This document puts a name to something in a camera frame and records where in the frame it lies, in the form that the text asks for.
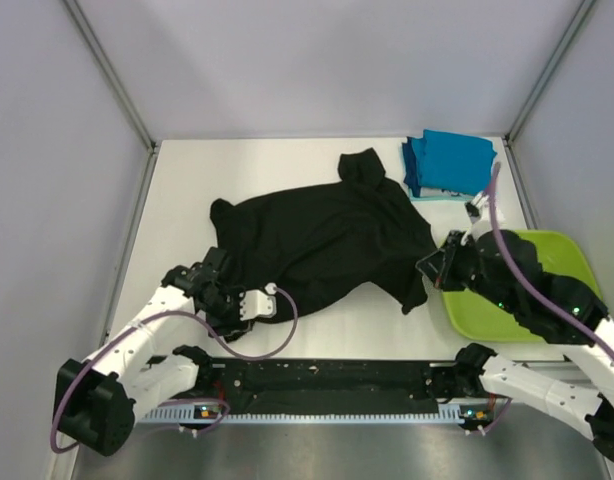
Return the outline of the black t shirt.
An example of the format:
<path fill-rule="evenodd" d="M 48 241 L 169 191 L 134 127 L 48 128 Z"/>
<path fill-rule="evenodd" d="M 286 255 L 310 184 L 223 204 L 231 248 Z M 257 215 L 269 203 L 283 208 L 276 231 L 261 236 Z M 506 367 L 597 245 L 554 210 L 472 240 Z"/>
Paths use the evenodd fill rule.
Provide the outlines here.
<path fill-rule="evenodd" d="M 211 205 L 217 245 L 228 255 L 225 282 L 285 290 L 296 305 L 280 308 L 278 322 L 321 311 L 365 283 L 403 314 L 428 299 L 416 264 L 436 249 L 430 224 L 374 149 L 341 155 L 338 174 L 336 183 Z"/>

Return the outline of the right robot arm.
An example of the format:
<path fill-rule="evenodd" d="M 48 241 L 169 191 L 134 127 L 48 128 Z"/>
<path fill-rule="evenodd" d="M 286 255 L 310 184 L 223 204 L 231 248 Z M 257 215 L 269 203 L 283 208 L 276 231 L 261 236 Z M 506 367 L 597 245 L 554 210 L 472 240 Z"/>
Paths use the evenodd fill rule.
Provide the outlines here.
<path fill-rule="evenodd" d="M 510 230 L 479 238 L 453 231 L 416 268 L 440 291 L 469 291 L 506 312 L 592 383 L 584 388 L 551 379 L 471 343 L 454 360 L 461 393 L 517 400 L 570 426 L 614 463 L 614 320 L 590 286 L 545 270 L 529 234 Z"/>

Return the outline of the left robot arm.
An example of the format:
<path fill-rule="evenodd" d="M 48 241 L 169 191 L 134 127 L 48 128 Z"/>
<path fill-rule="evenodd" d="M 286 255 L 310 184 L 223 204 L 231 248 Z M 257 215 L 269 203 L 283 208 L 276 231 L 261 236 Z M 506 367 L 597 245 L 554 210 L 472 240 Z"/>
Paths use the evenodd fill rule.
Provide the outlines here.
<path fill-rule="evenodd" d="M 116 453 L 136 422 L 188 392 L 203 396 L 214 374 L 205 366 L 203 335 L 221 346 L 246 333 L 246 292 L 226 281 L 228 254 L 212 247 L 204 259 L 169 270 L 134 318 L 83 360 L 58 370 L 50 445 L 59 435 L 103 455 Z"/>

